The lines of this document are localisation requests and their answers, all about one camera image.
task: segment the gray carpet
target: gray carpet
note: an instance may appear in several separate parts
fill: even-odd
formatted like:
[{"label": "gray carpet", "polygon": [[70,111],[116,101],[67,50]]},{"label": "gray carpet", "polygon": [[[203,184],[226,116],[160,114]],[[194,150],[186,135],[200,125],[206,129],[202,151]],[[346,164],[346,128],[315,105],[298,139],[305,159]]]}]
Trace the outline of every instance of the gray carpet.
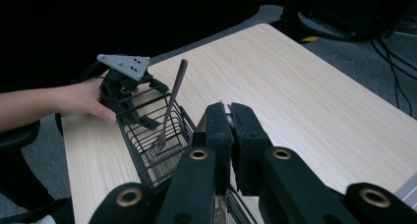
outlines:
[{"label": "gray carpet", "polygon": [[[269,24],[278,20],[281,11],[282,9],[279,6],[262,6],[256,16],[239,26],[227,29],[184,48],[153,57],[152,63],[157,63],[243,28],[248,28],[256,24]],[[310,20],[306,20],[305,22],[311,27],[332,31]],[[416,66],[416,40],[417,37],[415,36],[396,33],[390,38],[385,39],[385,42],[393,52]],[[396,106],[393,73],[389,64],[372,48],[370,41],[349,43],[319,38],[304,46],[335,66],[345,75]],[[398,78],[402,90],[411,102],[412,109],[417,111],[416,82],[404,74],[398,74]],[[399,96],[399,106],[404,113],[409,114],[409,109],[403,96]],[[414,113],[413,118],[417,119],[416,115],[417,113]],[[71,195],[63,139],[56,129],[52,116],[41,120],[38,139],[34,144],[24,148],[24,155],[33,173],[50,190],[53,197],[61,198]],[[16,207],[0,195],[0,218],[23,212],[25,212],[23,208]]]}]

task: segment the human arm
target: human arm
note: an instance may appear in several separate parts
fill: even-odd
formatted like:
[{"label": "human arm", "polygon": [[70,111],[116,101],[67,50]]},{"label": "human arm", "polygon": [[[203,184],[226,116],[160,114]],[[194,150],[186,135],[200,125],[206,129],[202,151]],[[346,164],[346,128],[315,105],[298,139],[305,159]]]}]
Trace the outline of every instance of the human arm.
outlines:
[{"label": "human arm", "polygon": [[99,102],[102,79],[53,88],[0,93],[0,133],[49,114],[92,114],[113,123],[116,114]]}]

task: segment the finger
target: finger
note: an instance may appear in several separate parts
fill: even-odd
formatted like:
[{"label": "finger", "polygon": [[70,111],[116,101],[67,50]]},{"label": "finger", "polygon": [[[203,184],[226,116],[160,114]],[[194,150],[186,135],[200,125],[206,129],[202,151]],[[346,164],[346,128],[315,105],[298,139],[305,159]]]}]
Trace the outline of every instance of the finger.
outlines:
[{"label": "finger", "polygon": [[108,74],[108,71],[109,71],[109,70],[106,70],[104,73],[102,73],[102,74],[101,74],[101,77],[103,77],[103,78],[104,78],[104,77]]},{"label": "finger", "polygon": [[94,107],[92,107],[90,111],[90,114],[108,123],[116,122],[116,114],[97,101],[94,102]]}]

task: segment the hand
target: hand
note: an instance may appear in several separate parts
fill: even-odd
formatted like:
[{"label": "hand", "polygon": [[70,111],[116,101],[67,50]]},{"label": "hand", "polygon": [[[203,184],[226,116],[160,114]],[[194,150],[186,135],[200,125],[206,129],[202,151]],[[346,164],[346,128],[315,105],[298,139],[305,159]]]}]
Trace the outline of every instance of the hand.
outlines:
[{"label": "hand", "polygon": [[116,114],[102,105],[102,79],[60,87],[58,108],[61,114],[92,114],[109,123],[116,122]]}]

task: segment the metal bracket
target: metal bracket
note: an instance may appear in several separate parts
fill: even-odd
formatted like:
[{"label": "metal bracket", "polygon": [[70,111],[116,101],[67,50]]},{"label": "metal bracket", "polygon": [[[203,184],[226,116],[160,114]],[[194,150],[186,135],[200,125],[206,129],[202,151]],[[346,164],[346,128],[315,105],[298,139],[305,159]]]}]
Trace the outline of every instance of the metal bracket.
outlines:
[{"label": "metal bracket", "polygon": [[129,78],[139,81],[147,70],[150,57],[99,54],[97,60]]}]

